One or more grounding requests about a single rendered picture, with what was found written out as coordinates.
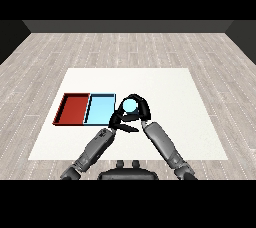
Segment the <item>small blue can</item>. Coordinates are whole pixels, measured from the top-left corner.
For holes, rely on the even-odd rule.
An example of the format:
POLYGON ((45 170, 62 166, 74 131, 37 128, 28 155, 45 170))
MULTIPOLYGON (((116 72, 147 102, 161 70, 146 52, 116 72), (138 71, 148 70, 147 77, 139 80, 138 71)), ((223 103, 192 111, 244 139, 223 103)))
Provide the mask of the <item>small blue can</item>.
POLYGON ((123 102, 123 109, 127 115, 137 115, 138 114, 137 103, 133 99, 126 99, 123 102))

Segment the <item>red shallow open box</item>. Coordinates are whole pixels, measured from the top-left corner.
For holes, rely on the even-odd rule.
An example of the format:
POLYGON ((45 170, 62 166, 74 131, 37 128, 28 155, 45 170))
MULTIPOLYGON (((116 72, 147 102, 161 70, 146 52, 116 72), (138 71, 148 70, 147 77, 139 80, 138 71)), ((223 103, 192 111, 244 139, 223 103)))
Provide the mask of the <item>red shallow open box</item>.
POLYGON ((56 112, 53 125, 82 126, 89 96, 89 93, 65 93, 56 112))

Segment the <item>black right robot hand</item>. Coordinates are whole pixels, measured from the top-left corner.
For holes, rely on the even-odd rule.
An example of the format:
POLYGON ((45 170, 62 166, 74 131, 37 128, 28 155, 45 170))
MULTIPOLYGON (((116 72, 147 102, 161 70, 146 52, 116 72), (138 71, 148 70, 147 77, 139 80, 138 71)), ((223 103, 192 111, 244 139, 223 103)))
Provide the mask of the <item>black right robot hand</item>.
POLYGON ((147 101, 137 94, 131 94, 126 97, 122 102, 122 108, 126 112, 126 115, 122 116, 121 119, 125 122, 135 121, 140 119, 141 121, 147 121, 151 119, 150 108, 147 101), (133 100, 136 102, 135 108, 129 112, 126 102, 133 100))

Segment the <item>dark grey robot body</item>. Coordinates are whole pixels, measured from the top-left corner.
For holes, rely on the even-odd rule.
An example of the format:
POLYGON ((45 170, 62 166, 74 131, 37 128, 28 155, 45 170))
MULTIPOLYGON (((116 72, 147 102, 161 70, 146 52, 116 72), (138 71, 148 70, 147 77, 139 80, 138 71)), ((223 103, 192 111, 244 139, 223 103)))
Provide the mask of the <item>dark grey robot body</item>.
POLYGON ((124 161, 118 160, 116 167, 101 172, 98 180, 158 180, 158 176, 155 172, 142 169, 138 160, 132 161, 131 168, 125 168, 124 161))

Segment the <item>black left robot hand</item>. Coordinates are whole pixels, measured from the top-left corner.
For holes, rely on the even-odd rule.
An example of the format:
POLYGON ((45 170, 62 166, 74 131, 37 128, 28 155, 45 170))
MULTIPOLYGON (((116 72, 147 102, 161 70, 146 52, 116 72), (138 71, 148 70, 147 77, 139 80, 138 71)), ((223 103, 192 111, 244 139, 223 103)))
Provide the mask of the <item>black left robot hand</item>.
POLYGON ((128 133, 138 132, 137 128, 127 125, 127 122, 121 119, 121 117, 124 115, 126 115, 126 113, 123 110, 121 103, 118 109, 114 111, 110 118, 109 128, 111 128, 113 132, 116 132, 118 129, 128 133))

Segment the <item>light blue shallow open box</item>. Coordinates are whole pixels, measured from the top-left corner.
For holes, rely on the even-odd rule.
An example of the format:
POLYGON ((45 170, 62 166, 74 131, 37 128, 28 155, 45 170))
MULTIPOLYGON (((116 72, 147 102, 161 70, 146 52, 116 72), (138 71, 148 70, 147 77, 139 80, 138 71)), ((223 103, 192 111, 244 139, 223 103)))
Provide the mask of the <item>light blue shallow open box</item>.
POLYGON ((92 93, 84 115, 85 126, 107 126, 115 110, 114 93, 92 93))

